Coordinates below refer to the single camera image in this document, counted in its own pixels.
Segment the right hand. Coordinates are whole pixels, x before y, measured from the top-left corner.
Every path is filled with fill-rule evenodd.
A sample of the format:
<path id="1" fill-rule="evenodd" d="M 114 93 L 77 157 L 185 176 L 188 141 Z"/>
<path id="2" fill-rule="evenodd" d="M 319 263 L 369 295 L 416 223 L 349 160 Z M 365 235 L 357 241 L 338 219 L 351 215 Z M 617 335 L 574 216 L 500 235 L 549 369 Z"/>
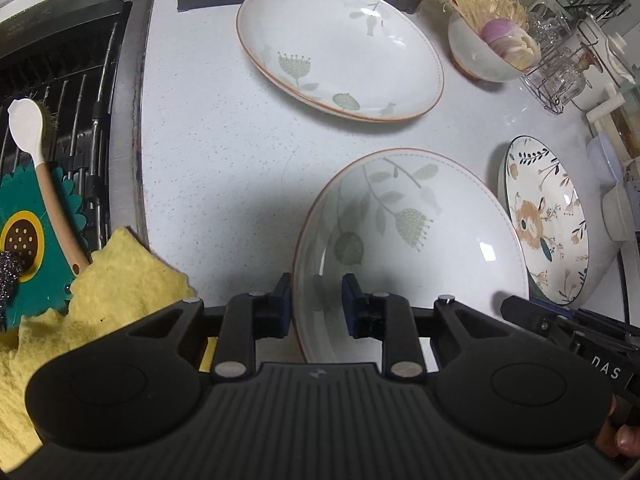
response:
<path id="1" fill-rule="evenodd" d="M 640 456 L 639 428 L 627 425 L 615 428 L 611 419 L 617 408 L 617 398 L 612 396 L 608 419 L 604 423 L 596 441 L 596 448 L 609 458 L 626 457 L 638 460 Z"/>

